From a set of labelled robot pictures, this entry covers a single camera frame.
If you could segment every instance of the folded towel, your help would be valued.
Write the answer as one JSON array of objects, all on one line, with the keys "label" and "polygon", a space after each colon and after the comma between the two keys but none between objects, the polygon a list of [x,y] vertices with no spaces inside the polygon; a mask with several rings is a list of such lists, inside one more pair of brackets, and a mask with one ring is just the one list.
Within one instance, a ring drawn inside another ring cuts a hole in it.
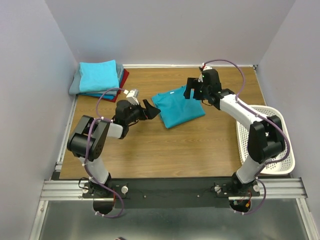
[{"label": "folded towel", "polygon": [[[118,81],[120,83],[121,80],[122,80],[122,75],[124,74],[124,66],[122,64],[116,63],[115,64],[115,68],[116,68]],[[80,80],[81,80],[81,74],[80,74],[80,64],[79,64],[78,69],[77,69],[77,71],[75,72],[75,74],[73,76],[73,82],[72,82],[72,84],[70,86],[70,89],[69,89],[69,94],[70,95],[75,95],[75,94],[79,94],[80,93],[80,89],[79,89]],[[104,92],[105,91],[94,91],[94,92],[91,92],[91,93],[92,94],[103,94]],[[108,95],[116,96],[117,95],[117,91],[116,90],[109,91]]]},{"label": "folded towel", "polygon": [[[124,76],[125,71],[122,72],[122,76],[120,78],[120,82],[119,84],[121,85],[121,82],[123,81],[123,76]],[[96,91],[96,92],[90,92],[90,93],[79,93],[79,95],[84,95],[84,96],[91,96],[91,97],[98,97],[100,98],[101,95],[104,93],[105,91]],[[111,90],[108,91],[102,98],[103,99],[113,99],[114,97],[116,97],[118,94],[118,90]]]},{"label": "folded towel", "polygon": [[205,115],[200,101],[193,99],[193,91],[190,99],[185,99],[185,90],[186,86],[182,86],[151,98],[161,110],[160,117],[167,129]]},{"label": "folded towel", "polygon": [[80,62],[80,74],[80,93],[119,88],[115,60],[100,63]]},{"label": "folded towel", "polygon": [[[120,83],[120,88],[122,89],[128,79],[128,76],[129,76],[129,72],[124,69],[123,71],[123,76],[122,76],[122,79],[121,79],[121,83]],[[116,91],[116,96],[113,96],[113,95],[104,95],[102,98],[104,100],[107,100],[109,102],[112,102],[112,103],[115,103],[117,101],[117,98],[118,98],[118,95],[121,93],[121,91]],[[100,98],[102,94],[91,94],[91,93],[79,93],[79,95],[85,95],[85,96],[91,96],[91,97],[95,97],[95,98]]]}]

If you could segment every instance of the gray cloth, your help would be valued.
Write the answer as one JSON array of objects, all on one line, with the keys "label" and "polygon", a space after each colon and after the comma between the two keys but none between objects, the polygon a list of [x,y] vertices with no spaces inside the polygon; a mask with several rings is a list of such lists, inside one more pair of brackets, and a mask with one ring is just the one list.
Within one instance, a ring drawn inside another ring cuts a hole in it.
[{"label": "gray cloth", "polygon": [[[122,73],[124,71],[124,66],[122,64],[115,64],[116,67],[116,73],[118,76],[118,80],[119,80],[119,84],[121,82],[121,77],[122,77]],[[80,81],[81,81],[81,74],[80,74],[80,64],[73,76],[73,82],[70,86],[69,89],[69,94],[70,95],[75,95],[75,94],[79,94],[80,93],[80,89],[79,89],[79,85],[80,85]],[[103,94],[105,91],[93,91],[90,92],[91,94]],[[108,91],[107,93],[108,95],[113,95],[116,96],[117,95],[117,90],[112,90],[112,91]]]}]

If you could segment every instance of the wooden table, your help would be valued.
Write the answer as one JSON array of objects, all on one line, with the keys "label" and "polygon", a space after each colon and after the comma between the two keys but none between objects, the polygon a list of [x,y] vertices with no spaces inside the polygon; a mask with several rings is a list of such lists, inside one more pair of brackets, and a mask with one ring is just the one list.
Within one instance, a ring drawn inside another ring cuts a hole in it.
[{"label": "wooden table", "polygon": [[[237,92],[242,78],[236,68],[217,68],[223,88]],[[246,85],[240,98],[247,104],[264,105],[255,72],[242,68]],[[185,85],[197,78],[197,68],[134,68],[124,87],[138,89],[139,100]],[[122,93],[118,100],[124,99]],[[82,115],[96,117],[97,98],[79,96],[71,132]],[[102,100],[99,112],[111,118],[116,104]],[[240,166],[236,121],[213,106],[203,105],[205,116],[166,129],[157,116],[130,127],[125,139],[108,138],[101,154],[113,178],[168,178],[231,176]],[[60,179],[79,179],[86,172],[80,161],[66,151]]]}]

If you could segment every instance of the white wall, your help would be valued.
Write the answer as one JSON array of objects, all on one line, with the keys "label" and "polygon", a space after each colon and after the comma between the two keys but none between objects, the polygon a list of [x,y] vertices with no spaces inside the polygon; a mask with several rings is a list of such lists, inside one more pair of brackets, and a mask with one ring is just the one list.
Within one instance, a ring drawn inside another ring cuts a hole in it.
[{"label": "white wall", "polygon": [[295,0],[46,0],[77,61],[257,64]]},{"label": "white wall", "polygon": [[0,234],[29,239],[54,169],[76,61],[43,0],[0,6]]},{"label": "white wall", "polygon": [[320,229],[320,1],[297,0],[258,65],[268,105],[284,115],[308,205]]}]

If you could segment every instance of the laundry basket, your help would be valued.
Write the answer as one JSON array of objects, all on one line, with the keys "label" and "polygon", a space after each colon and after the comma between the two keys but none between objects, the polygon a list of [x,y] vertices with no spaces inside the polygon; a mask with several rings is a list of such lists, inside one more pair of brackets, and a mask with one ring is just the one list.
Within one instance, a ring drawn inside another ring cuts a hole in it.
[{"label": "laundry basket", "polygon": [[[270,106],[262,106],[262,105],[251,105],[252,108],[255,110],[259,111],[262,114],[266,114],[267,116],[273,116],[277,115],[282,122],[282,129],[284,134],[287,136],[289,142],[290,138],[288,135],[288,130],[286,127],[286,123],[284,120],[284,117],[282,114],[274,109],[273,107]],[[244,164],[245,160],[247,159],[247,156],[249,155],[248,150],[247,150],[247,144],[248,144],[248,138],[249,138],[249,131],[240,123],[236,122],[236,135],[238,139],[238,147],[239,147],[239,153],[240,153],[240,160],[241,164]],[[279,160],[281,159],[287,151],[287,144],[285,144],[285,150],[280,153],[277,157],[273,158],[273,160]],[[295,168],[295,157],[294,153],[292,151],[292,148],[290,148],[290,154],[289,156],[278,163],[270,163],[268,164],[263,170],[262,174],[269,174],[269,175],[284,175],[290,173],[294,168]]]}]

